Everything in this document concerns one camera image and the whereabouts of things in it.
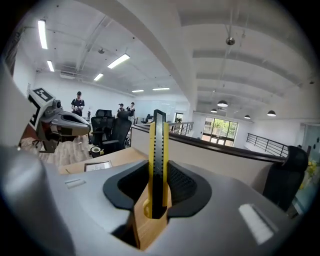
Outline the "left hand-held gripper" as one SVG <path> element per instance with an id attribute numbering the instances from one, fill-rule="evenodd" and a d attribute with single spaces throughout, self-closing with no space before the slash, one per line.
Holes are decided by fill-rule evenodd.
<path id="1" fill-rule="evenodd" d="M 27 100 L 33 109 L 28 124 L 35 131 L 36 140 L 42 142 L 44 148 L 40 153 L 54 153 L 58 141 L 72 142 L 75 138 L 90 133 L 91 126 L 84 118 L 62 111 L 61 101 L 42 87 L 31 89 Z M 49 138 L 49 133 L 57 136 L 58 141 Z"/>

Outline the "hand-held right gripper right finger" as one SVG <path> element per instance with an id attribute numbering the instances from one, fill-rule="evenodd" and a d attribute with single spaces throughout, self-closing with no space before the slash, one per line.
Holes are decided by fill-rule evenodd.
<path id="1" fill-rule="evenodd" d="M 271 256 L 295 222 L 267 198 L 235 178 L 170 161 L 169 166 L 211 188 L 206 205 L 192 216 L 170 217 L 147 248 L 153 256 Z"/>

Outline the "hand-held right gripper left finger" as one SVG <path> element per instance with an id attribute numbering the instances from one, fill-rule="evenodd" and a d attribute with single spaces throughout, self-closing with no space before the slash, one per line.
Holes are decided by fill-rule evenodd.
<path id="1" fill-rule="evenodd" d="M 132 209 L 104 195 L 106 180 L 143 162 L 62 175 L 53 164 L 15 149 L 0 152 L 0 197 L 20 233 L 19 255 L 141 256 Z"/>

